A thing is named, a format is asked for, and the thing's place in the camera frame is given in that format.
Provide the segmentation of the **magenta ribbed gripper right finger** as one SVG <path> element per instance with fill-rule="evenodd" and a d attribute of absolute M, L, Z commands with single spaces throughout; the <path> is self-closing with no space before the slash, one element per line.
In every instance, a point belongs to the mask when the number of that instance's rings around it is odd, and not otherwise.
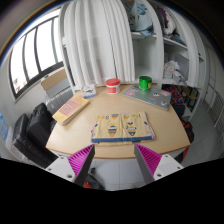
<path fill-rule="evenodd" d="M 134 154 L 146 184 L 154 182 L 154 173 L 159 165 L 162 156 L 153 150 L 136 144 Z"/>

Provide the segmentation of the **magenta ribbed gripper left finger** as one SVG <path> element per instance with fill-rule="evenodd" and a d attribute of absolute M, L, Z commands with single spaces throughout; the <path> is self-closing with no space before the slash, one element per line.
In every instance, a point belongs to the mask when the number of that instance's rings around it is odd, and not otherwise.
<path fill-rule="evenodd" d="M 95 146 L 89 145 L 67 157 L 75 173 L 75 184 L 83 186 L 94 155 Z"/>

